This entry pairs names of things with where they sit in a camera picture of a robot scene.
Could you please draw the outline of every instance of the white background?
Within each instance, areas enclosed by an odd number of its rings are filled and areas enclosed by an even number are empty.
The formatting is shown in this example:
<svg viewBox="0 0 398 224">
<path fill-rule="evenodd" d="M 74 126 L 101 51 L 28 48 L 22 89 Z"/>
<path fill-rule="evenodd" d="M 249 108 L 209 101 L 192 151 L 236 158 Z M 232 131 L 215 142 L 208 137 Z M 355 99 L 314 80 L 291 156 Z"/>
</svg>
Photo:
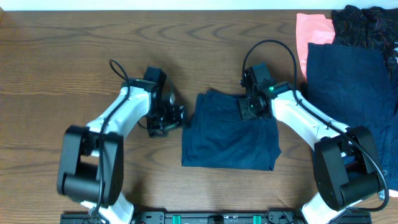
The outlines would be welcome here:
<svg viewBox="0 0 398 224">
<path fill-rule="evenodd" d="M 0 0 L 6 11 L 343 9 L 347 4 L 392 9 L 398 0 Z"/>
</svg>

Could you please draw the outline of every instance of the pink fabric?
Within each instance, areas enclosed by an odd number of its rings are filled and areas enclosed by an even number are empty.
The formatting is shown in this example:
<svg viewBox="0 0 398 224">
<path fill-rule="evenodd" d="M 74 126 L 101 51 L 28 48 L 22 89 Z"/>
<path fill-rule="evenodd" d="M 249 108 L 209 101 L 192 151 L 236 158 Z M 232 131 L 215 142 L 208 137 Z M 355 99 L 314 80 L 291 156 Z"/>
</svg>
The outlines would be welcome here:
<svg viewBox="0 0 398 224">
<path fill-rule="evenodd" d="M 331 19 L 326 19 L 325 15 L 297 13 L 297 53 L 305 81 L 307 81 L 308 43 L 331 44 L 334 38 L 335 28 Z"/>
</svg>

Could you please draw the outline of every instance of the blue cloth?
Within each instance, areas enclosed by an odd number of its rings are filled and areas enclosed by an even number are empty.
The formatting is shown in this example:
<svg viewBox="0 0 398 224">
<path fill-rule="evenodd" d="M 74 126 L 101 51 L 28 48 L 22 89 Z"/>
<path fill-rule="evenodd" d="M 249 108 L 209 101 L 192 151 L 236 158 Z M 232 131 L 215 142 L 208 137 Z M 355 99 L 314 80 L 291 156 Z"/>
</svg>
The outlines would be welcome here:
<svg viewBox="0 0 398 224">
<path fill-rule="evenodd" d="M 236 98 L 199 94 L 195 114 L 182 133 L 182 165 L 274 170 L 280 154 L 275 118 L 241 121 Z"/>
<path fill-rule="evenodd" d="M 398 94 L 377 50 L 308 45 L 308 100 L 333 119 L 367 127 L 390 189 L 398 190 Z"/>
</svg>

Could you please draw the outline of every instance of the black fabric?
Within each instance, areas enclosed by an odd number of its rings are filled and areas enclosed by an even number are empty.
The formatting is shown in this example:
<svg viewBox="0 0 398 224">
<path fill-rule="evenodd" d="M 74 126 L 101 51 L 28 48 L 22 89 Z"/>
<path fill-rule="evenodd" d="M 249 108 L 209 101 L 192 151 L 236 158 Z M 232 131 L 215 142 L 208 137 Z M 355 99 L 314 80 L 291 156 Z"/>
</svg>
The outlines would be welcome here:
<svg viewBox="0 0 398 224">
<path fill-rule="evenodd" d="M 280 154 L 276 120 L 241 121 L 236 98 L 199 94 L 195 114 L 182 134 L 182 165 L 274 170 Z"/>
<path fill-rule="evenodd" d="M 398 97 L 378 50 L 308 45 L 308 100 L 333 119 L 367 127 L 390 189 L 398 190 Z"/>
<path fill-rule="evenodd" d="M 346 6 L 332 11 L 336 36 L 333 44 L 375 49 L 384 56 L 390 79 L 397 69 L 398 9 L 358 9 Z"/>
</svg>

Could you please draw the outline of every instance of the wooden table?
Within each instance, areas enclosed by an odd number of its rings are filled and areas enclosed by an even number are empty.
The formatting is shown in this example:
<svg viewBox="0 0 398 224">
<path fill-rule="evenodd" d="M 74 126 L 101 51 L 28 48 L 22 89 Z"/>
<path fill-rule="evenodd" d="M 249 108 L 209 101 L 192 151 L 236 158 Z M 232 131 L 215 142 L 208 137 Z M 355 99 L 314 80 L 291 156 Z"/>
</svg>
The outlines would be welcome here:
<svg viewBox="0 0 398 224">
<path fill-rule="evenodd" d="M 330 11 L 301 11 L 324 13 Z M 63 134 L 84 126 L 118 95 L 119 60 L 131 77 L 148 65 L 171 76 L 194 110 L 209 88 L 243 93 L 243 57 L 262 39 L 296 54 L 298 11 L 7 12 L 0 25 L 0 222 L 57 223 L 83 207 L 56 191 Z M 278 80 L 292 81 L 288 53 L 259 47 L 249 65 L 265 61 Z M 317 188 L 309 146 L 278 123 L 282 154 L 273 172 L 181 166 L 181 133 L 149 139 L 134 128 L 124 143 L 123 193 L 137 205 L 177 210 L 297 208 Z M 362 205 L 374 207 L 373 197 Z M 396 223 L 398 200 L 372 214 Z"/>
</svg>

